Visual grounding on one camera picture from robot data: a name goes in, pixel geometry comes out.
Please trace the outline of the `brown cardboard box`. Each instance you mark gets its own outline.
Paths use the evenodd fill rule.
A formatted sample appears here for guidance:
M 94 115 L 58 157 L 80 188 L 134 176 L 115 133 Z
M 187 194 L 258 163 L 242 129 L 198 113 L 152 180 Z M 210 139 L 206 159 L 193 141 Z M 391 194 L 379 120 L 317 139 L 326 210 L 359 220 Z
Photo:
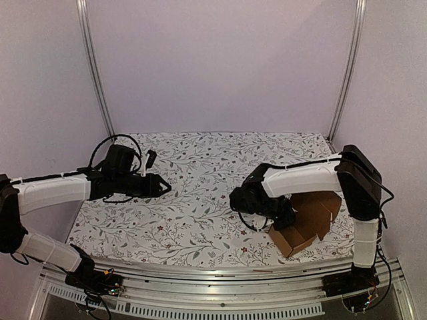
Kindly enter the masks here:
M 324 239 L 338 216 L 342 199 L 333 191 L 316 191 L 293 194 L 288 202 L 294 210 L 293 220 L 287 226 L 274 223 L 268 232 L 285 258 L 309 247 L 315 239 Z

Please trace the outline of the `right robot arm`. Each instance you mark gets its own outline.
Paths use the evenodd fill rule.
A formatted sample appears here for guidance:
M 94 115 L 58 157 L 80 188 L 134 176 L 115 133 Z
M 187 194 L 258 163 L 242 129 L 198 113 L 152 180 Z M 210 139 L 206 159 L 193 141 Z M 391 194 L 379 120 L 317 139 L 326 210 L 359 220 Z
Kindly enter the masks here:
M 354 223 L 354 269 L 345 285 L 358 291 L 370 281 L 380 240 L 382 177 L 354 145 L 327 158 L 293 165 L 258 165 L 230 194 L 239 214 L 262 218 L 269 236 L 288 258 L 323 240 L 345 205 Z

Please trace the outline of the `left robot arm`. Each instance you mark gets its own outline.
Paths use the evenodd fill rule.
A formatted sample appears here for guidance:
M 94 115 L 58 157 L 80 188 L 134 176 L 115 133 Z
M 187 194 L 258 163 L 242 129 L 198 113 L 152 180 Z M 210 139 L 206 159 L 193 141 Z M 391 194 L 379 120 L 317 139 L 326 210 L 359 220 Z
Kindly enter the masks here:
M 52 217 L 54 210 L 68 209 L 85 201 L 115 202 L 123 196 L 133 199 L 160 198 L 171 185 L 160 175 L 149 172 L 157 154 L 136 151 L 124 145 L 109 147 L 98 164 L 71 172 L 42 177 L 11 179 L 1 175 L 1 253 L 20 254 L 42 263 L 73 272 L 84 289 L 94 289 L 99 275 L 93 259 L 84 250 L 56 239 L 33 215 Z

